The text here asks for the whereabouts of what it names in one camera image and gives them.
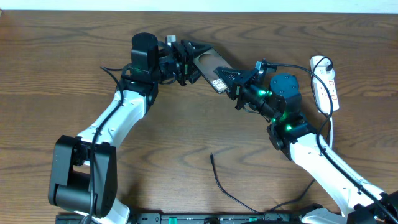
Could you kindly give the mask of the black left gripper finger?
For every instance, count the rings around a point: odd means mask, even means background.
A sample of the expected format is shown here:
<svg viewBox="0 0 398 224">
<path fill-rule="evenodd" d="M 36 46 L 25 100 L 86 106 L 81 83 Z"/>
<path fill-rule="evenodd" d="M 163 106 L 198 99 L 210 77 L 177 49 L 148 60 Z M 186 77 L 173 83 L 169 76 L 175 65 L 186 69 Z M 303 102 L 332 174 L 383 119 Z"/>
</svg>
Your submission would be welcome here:
<svg viewBox="0 0 398 224">
<path fill-rule="evenodd" d="M 196 69 L 193 69 L 192 72 L 188 76 L 188 81 L 191 84 L 194 84 L 200 77 L 201 77 L 201 72 Z"/>
<path fill-rule="evenodd" d="M 193 60 L 213 47 L 210 44 L 196 43 L 190 40 L 181 40 L 181 44 L 187 52 L 188 60 Z"/>
</svg>

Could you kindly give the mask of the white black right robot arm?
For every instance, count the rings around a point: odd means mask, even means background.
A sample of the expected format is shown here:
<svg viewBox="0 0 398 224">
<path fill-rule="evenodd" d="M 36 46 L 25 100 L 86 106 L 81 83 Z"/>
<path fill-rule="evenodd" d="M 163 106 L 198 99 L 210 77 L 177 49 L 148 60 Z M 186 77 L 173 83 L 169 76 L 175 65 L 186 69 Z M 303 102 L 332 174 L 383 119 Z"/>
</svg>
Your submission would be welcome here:
<svg viewBox="0 0 398 224">
<path fill-rule="evenodd" d="M 397 193 L 387 194 L 368 182 L 339 157 L 301 111 L 302 96 L 295 76 L 280 73 L 267 88 L 258 69 L 218 67 L 214 73 L 237 102 L 249 105 L 271 123 L 272 145 L 305 169 L 335 201 L 339 215 L 323 207 L 297 216 L 302 223 L 397 223 Z"/>
</svg>

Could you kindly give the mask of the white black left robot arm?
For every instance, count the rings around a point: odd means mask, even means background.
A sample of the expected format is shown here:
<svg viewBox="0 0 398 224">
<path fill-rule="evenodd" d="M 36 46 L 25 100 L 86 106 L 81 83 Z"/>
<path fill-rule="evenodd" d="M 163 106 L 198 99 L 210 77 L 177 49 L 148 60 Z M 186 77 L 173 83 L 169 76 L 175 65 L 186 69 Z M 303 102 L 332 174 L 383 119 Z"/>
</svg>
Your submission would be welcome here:
<svg viewBox="0 0 398 224">
<path fill-rule="evenodd" d="M 131 44 L 131 62 L 114 79 L 112 102 L 76 136 L 59 137 L 53 150 L 48 201 L 82 215 L 82 223 L 129 221 L 129 207 L 116 198 L 117 150 L 154 104 L 159 85 L 195 83 L 193 61 L 212 48 L 172 35 L 161 42 L 146 32 L 134 35 Z"/>
</svg>

